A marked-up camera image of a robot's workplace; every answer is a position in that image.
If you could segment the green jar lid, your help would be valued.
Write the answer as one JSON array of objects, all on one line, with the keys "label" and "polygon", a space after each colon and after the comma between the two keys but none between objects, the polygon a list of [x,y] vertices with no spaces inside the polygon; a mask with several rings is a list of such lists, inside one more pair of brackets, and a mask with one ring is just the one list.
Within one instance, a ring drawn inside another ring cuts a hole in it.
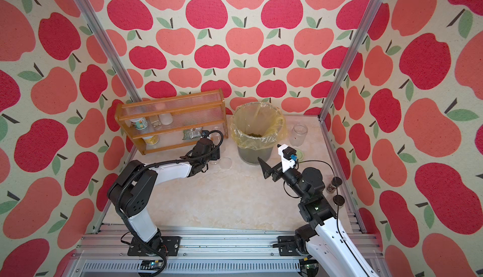
[{"label": "green jar lid", "polygon": [[304,153],[300,150],[296,150],[296,161],[298,163],[302,162],[304,159]]}]

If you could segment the short jar clear lid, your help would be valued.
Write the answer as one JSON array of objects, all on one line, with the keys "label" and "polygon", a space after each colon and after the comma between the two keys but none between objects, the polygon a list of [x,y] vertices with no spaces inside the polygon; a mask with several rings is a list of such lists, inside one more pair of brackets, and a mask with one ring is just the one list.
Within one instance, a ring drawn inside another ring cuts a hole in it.
[{"label": "short jar clear lid", "polygon": [[229,170],[232,167],[232,160],[230,158],[222,158],[219,162],[219,166],[222,170]]}]

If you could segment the ribbed glass jar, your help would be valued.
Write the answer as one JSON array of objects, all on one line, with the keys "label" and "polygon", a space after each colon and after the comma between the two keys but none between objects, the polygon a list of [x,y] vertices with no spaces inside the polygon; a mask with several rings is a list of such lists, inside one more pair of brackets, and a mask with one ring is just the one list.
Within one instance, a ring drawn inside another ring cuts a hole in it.
[{"label": "ribbed glass jar", "polygon": [[308,128],[304,124],[296,124],[291,130],[291,135],[289,138],[291,146],[299,147],[302,146],[306,136],[308,134]]}]

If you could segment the short clear plastic jar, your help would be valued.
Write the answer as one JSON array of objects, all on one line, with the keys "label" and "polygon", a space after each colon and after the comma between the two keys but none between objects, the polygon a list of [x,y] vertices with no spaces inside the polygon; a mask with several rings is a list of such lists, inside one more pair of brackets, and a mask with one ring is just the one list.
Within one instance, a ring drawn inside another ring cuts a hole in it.
[{"label": "short clear plastic jar", "polygon": [[217,151],[216,153],[213,153],[210,155],[210,164],[212,165],[217,165],[220,162],[220,153]]}]

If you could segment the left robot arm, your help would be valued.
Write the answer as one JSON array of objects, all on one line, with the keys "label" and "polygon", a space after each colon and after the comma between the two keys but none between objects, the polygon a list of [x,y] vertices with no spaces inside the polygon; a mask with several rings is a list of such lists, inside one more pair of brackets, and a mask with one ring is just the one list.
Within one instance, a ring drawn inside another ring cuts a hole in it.
[{"label": "left robot arm", "polygon": [[208,171],[208,163],[220,159],[222,144],[222,141],[215,144],[210,138],[202,137],[191,151],[177,160],[149,165],[133,160],[108,190],[108,199],[117,214],[150,254],[158,253],[163,246],[160,230],[147,210],[154,186]]}]

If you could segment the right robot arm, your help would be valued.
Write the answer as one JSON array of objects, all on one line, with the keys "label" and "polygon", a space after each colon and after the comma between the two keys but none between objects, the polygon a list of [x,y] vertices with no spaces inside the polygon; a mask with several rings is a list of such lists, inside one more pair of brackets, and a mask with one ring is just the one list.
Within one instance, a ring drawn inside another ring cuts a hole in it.
[{"label": "right robot arm", "polygon": [[293,164],[269,166],[258,159],[264,178],[282,179],[300,198],[298,208],[307,223],[295,231],[299,254],[311,256],[329,276],[377,276],[347,235],[338,214],[324,197],[321,171],[308,167],[299,172]]}]

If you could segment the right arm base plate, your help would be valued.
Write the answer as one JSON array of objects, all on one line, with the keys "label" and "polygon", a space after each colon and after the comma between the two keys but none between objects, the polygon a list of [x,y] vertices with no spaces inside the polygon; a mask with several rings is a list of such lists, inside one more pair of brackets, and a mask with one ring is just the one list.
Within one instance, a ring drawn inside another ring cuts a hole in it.
[{"label": "right arm base plate", "polygon": [[272,247],[278,250],[280,256],[309,256],[306,241],[299,235],[279,236]]}]

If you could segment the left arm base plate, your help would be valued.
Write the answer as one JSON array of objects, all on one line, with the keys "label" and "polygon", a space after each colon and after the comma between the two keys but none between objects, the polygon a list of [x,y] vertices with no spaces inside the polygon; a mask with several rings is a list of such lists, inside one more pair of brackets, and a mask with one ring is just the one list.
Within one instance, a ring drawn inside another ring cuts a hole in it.
[{"label": "left arm base plate", "polygon": [[177,256],[180,244],[181,237],[179,236],[155,236],[148,243],[133,238],[127,254],[129,256],[156,257],[157,255],[155,253],[146,248],[146,245],[148,245],[151,249],[156,250],[159,254],[164,254],[166,256]]}]

